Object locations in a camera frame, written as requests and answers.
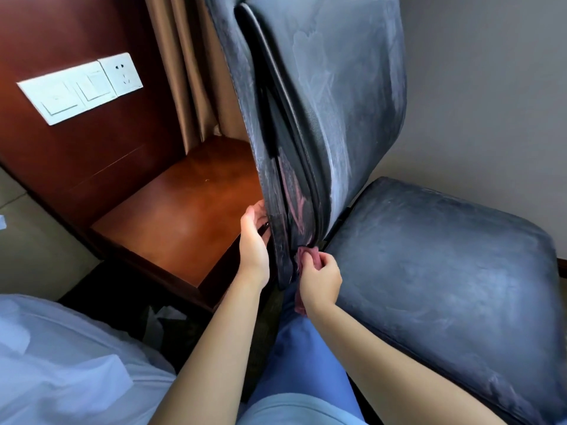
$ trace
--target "red cloth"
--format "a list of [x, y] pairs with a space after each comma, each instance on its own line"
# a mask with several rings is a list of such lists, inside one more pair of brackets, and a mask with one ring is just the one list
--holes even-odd
[[[322, 262], [321, 257], [319, 256], [319, 248], [308, 248], [306, 246], [300, 246], [297, 249], [297, 255], [295, 256], [295, 260], [297, 262], [297, 266], [299, 268], [299, 278], [301, 280], [301, 273], [303, 271], [303, 254], [307, 252], [313, 258], [313, 266], [316, 270], [322, 269]], [[301, 299], [301, 294], [299, 292], [299, 286], [297, 286], [297, 291], [295, 291], [295, 312], [301, 314], [303, 316], [307, 316], [307, 312], [305, 311], [305, 306], [303, 305], [303, 300]]]

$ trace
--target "person's right arm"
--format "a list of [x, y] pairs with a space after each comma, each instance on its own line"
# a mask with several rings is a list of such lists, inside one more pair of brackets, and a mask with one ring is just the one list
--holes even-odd
[[386, 425], [504, 425], [463, 389], [373, 335], [336, 306], [342, 283], [335, 259], [303, 256], [300, 291], [307, 316]]

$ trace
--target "curtain fold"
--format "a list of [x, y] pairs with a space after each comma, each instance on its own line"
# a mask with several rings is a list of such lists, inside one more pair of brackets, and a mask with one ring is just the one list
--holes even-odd
[[248, 140], [230, 72], [204, 0], [146, 0], [146, 5], [174, 98], [185, 152], [211, 135]]

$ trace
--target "person's left hand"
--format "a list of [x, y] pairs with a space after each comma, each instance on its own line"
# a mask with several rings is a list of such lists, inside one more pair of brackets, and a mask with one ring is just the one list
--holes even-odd
[[264, 200], [249, 206], [240, 218], [240, 267], [238, 273], [258, 281], [260, 289], [270, 279], [270, 265], [266, 245], [270, 228], [260, 237], [258, 229], [268, 222]]

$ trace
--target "electrical socket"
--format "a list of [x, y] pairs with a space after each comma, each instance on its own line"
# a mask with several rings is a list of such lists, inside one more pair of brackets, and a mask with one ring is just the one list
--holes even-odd
[[109, 56], [98, 61], [118, 97], [142, 88], [142, 81], [129, 53]]

